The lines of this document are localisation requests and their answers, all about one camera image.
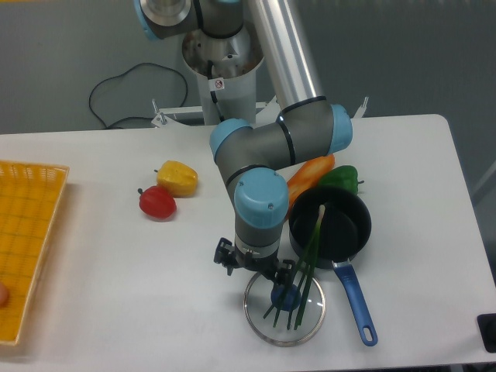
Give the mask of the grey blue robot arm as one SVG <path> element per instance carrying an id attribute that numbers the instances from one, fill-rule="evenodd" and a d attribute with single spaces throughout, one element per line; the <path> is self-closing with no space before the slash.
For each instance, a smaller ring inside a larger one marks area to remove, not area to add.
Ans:
<path id="1" fill-rule="evenodd" d="M 347 148 L 350 117 L 319 83 L 293 1 L 138 1 L 146 34 L 183 35 L 197 74 L 213 159 L 235 210 L 235 239 L 214 261 L 275 284 L 294 266 L 277 258 L 289 209 L 279 170 Z"/>

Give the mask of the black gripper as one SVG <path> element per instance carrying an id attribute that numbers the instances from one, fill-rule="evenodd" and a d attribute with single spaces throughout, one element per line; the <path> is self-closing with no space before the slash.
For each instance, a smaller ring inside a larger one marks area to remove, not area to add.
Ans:
<path id="1" fill-rule="evenodd" d="M 239 267 L 258 272 L 264 277 L 273 277 L 276 287 L 290 287 L 294 280 L 295 262 L 285 259 L 278 260 L 277 251 L 267 257 L 259 258 L 254 253 L 242 253 L 226 238 L 221 238 L 215 248 L 213 262 L 222 265 L 228 275 Z"/>

